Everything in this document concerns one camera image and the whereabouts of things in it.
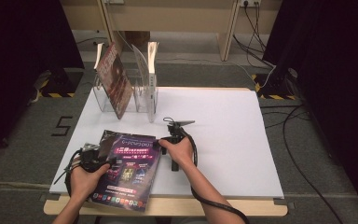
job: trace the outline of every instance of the magazine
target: magazine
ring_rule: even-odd
[[[158,42],[149,42],[147,45],[147,60],[140,50],[132,45],[139,73],[142,78],[144,90],[145,107],[150,122],[154,122],[157,107],[158,89],[155,69],[155,59],[158,49]]]
[[[96,70],[117,118],[121,119],[130,102],[132,86],[117,53],[115,43],[112,43],[98,62]]]
[[[160,154],[156,141],[155,136],[104,131],[99,157],[116,157],[117,163],[101,177],[89,201],[144,212]]]

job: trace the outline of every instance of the white table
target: white table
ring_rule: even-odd
[[[114,113],[101,112],[91,92],[54,180],[62,173],[72,154],[85,142],[99,143],[103,130],[165,137],[169,135],[167,122],[163,121],[165,117],[196,121],[184,126],[184,129],[197,144],[199,169],[242,212],[248,216],[284,216],[287,213],[285,205],[273,202],[274,199],[283,199],[282,187],[269,149],[257,97],[255,92],[246,89],[159,88],[154,123],[148,122],[146,113],[127,112],[118,120]],[[66,192],[63,178],[56,185],[51,185],[50,192]],[[47,202],[45,212],[59,213],[66,200],[62,197],[61,201]],[[200,207],[199,210],[185,212],[177,207],[174,210],[180,211],[166,209],[170,204],[174,206],[178,203],[199,206],[191,199],[190,185],[184,173],[172,172],[171,158],[164,155],[158,164],[151,201],[145,215],[203,215]],[[83,214],[128,213],[86,203]]]

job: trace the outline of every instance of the black curtain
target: black curtain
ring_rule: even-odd
[[[0,141],[44,71],[84,68],[60,1],[0,2]]]
[[[266,59],[278,63],[288,58],[283,70],[297,70],[298,87],[327,149],[358,192],[358,2],[324,1],[318,11],[310,13],[314,23],[302,29],[305,37],[287,41],[304,25],[297,23],[298,12],[309,3],[283,0]]]

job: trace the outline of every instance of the power outlet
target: power outlet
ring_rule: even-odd
[[[256,7],[256,4],[260,7],[261,0],[241,0],[241,7],[244,7],[244,2],[248,2],[248,7]]]

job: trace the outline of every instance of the person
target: person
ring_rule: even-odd
[[[193,190],[195,190],[200,197],[209,201],[231,206],[229,202],[219,193],[219,191],[211,184],[211,182],[209,182],[209,180],[193,163],[193,148],[191,146],[190,140],[187,137],[177,144],[172,144],[164,139],[160,139],[158,142],[162,147],[167,148],[171,158],[176,161],[182,168]],[[106,164],[96,172],[88,173],[81,167],[76,167],[71,175],[72,197],[53,223],[73,223],[83,202],[85,202],[87,197],[94,191],[99,178],[108,169],[109,165]],[[206,219],[210,224],[245,223],[238,215],[226,210],[216,208],[205,203],[202,203],[201,206],[205,213]]]

